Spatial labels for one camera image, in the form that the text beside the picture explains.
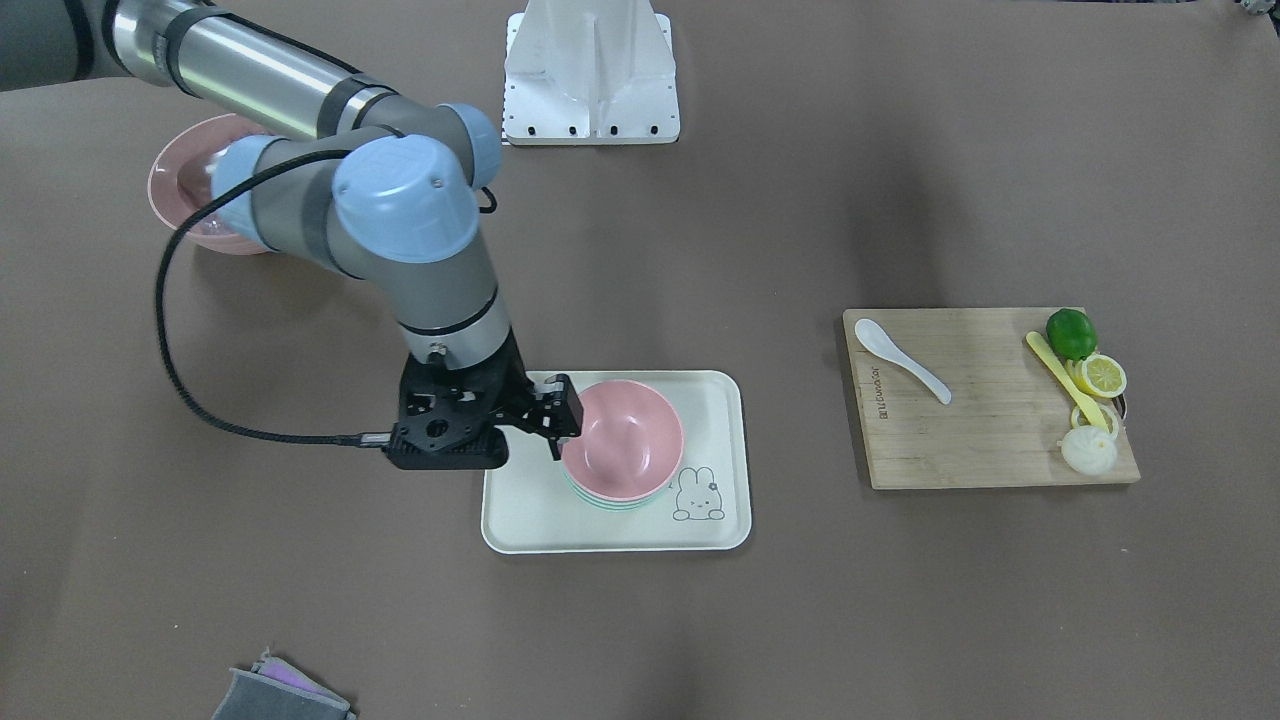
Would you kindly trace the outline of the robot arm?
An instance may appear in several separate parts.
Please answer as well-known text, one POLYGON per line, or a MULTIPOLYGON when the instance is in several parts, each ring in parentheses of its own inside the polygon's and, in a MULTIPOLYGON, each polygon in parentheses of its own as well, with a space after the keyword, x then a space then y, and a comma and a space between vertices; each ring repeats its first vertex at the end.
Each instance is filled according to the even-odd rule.
POLYGON ((326 53, 211 1, 5 1, 3 90, 133 77, 204 99, 264 128, 218 151, 212 196, 173 231, 154 313, 180 401, 220 430, 287 445, 379 448, 407 470, 503 466, 503 429, 561 459, 581 434, 573 382, 529 379, 480 220, 500 169, 497 128, 465 104, 424 106, 326 53), (408 347, 385 433, 257 430, 205 409, 166 332, 166 278, 180 241, 218 217, 269 252, 376 286, 408 347))

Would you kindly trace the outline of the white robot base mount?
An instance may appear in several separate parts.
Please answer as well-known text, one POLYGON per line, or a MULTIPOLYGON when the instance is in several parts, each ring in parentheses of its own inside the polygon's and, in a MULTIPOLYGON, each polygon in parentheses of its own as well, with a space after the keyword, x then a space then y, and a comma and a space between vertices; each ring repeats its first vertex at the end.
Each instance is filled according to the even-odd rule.
POLYGON ((682 131, 671 19, 649 1, 530 1, 506 22, 513 146, 666 145, 682 131))

